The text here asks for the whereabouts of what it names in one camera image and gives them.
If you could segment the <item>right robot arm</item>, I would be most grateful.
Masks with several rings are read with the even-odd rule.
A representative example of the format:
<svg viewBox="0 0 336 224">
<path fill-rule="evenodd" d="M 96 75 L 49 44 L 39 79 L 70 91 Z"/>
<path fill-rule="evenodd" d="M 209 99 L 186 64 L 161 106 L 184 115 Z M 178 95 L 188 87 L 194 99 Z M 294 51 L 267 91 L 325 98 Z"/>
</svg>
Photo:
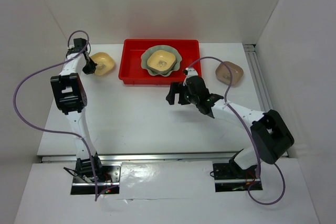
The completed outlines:
<svg viewBox="0 0 336 224">
<path fill-rule="evenodd" d="M 261 162 L 274 164 L 295 142 L 277 111 L 256 111 L 226 101 L 223 96 L 210 93 L 199 76 L 171 83 L 167 102 L 173 105 L 176 96 L 180 105 L 193 104 L 204 115 L 247 130 L 252 146 L 238 151 L 229 160 L 228 170 L 235 178 L 258 169 Z"/>
</svg>

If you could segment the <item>yellow square plate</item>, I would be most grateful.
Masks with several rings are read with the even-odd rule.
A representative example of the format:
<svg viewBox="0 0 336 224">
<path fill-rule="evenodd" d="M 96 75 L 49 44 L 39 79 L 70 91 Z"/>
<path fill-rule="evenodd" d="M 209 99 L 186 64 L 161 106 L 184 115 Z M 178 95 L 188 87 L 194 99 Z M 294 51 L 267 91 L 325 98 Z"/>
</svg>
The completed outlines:
<svg viewBox="0 0 336 224">
<path fill-rule="evenodd" d="M 175 65 L 176 56 L 165 50 L 157 50 L 146 61 L 147 67 L 155 73 L 167 74 Z"/>
<path fill-rule="evenodd" d="M 110 72 L 116 65 L 115 61 L 105 52 L 98 52 L 90 58 L 96 63 L 96 70 L 94 74 L 96 76 L 102 76 Z"/>
</svg>

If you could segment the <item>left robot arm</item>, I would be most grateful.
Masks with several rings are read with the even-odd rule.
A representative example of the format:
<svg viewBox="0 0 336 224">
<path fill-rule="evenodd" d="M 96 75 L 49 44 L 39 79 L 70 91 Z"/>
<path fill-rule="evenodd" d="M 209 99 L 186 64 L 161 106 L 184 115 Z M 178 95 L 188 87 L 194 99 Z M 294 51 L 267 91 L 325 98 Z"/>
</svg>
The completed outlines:
<svg viewBox="0 0 336 224">
<path fill-rule="evenodd" d="M 81 56 L 85 58 L 85 67 L 93 73 L 96 65 L 89 59 L 87 51 L 69 49 L 62 71 L 59 75 L 50 78 L 50 84 L 57 108 L 65 115 L 71 131 L 75 133 L 73 137 L 77 153 L 74 174 L 96 182 L 103 177 L 104 169 L 90 139 L 86 122 L 85 108 L 88 99 L 78 73 Z"/>
</svg>

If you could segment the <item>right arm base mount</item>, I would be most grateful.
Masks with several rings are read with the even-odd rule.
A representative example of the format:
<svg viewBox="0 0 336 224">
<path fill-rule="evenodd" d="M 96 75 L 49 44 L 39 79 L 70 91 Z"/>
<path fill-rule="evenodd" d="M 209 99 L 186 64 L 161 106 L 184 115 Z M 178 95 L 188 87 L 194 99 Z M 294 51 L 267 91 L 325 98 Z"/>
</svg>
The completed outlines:
<svg viewBox="0 0 336 224">
<path fill-rule="evenodd" d="M 250 185 L 251 190 L 262 190 L 261 181 L 256 178 L 256 167 L 240 170 L 239 166 L 234 168 L 229 163 L 214 163 L 209 175 L 214 179 L 217 193 L 247 191 Z"/>
</svg>

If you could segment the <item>large green scalloped bowl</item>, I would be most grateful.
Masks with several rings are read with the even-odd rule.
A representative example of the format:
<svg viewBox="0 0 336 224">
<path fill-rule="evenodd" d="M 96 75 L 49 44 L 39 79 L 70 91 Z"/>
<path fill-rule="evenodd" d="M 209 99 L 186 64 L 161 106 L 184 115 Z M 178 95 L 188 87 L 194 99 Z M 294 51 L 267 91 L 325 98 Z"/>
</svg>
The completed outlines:
<svg viewBox="0 0 336 224">
<path fill-rule="evenodd" d="M 176 63 L 174 65 L 174 67 L 167 73 L 167 74 L 159 74 L 159 73 L 155 73 L 152 70 L 150 70 L 147 67 L 146 61 L 148 60 L 149 56 L 152 55 L 155 51 L 157 50 L 165 50 L 168 52 L 173 53 L 176 56 Z M 180 55 L 180 53 L 173 47 L 168 46 L 168 45 L 157 45 L 157 46 L 153 46 L 149 49 L 147 49 L 142 55 L 141 55 L 141 68 L 145 69 L 148 71 L 148 73 L 151 76 L 157 76 L 157 75 L 161 75 L 163 77 L 167 77 L 169 76 L 172 72 L 174 71 L 178 71 L 180 69 L 181 66 L 181 62 L 182 62 L 182 56 Z"/>
</svg>

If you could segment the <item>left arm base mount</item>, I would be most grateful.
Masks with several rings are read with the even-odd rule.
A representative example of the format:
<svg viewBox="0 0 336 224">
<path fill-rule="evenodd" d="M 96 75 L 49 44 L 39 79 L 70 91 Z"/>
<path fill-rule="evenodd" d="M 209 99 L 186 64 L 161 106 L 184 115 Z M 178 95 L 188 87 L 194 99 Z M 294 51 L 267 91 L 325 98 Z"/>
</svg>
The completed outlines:
<svg viewBox="0 0 336 224">
<path fill-rule="evenodd" d="M 77 175 L 74 170 L 69 169 L 74 175 L 71 184 L 71 195 L 95 195 L 95 181 L 93 177 Z M 97 177 L 98 194 L 116 195 L 120 192 L 121 164 L 105 164 L 102 166 L 102 174 Z"/>
</svg>

